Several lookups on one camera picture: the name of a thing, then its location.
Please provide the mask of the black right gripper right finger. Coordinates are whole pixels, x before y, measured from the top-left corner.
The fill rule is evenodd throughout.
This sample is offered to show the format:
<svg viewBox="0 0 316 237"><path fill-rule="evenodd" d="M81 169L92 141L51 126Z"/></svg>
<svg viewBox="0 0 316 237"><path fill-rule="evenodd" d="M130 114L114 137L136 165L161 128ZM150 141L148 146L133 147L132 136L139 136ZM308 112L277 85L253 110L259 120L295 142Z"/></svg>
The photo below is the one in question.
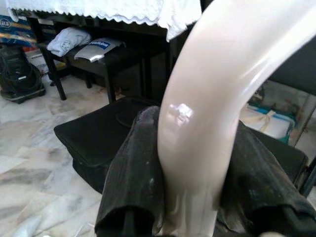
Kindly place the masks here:
<svg viewBox="0 0 316 237"><path fill-rule="evenodd" d="M217 236L313 237L316 211L308 202L316 180L306 155L240 123L217 215Z"/></svg>

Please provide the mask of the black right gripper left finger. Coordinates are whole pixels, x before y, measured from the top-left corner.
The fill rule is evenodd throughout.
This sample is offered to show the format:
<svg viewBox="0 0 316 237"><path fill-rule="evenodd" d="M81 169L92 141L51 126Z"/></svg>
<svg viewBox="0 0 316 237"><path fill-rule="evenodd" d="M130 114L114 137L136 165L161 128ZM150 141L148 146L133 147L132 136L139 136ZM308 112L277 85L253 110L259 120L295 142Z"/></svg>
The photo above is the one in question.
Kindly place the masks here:
<svg viewBox="0 0 316 237"><path fill-rule="evenodd" d="M164 218L164 180L158 158L159 107L138 113L108 170L95 233L154 237Z"/></svg>

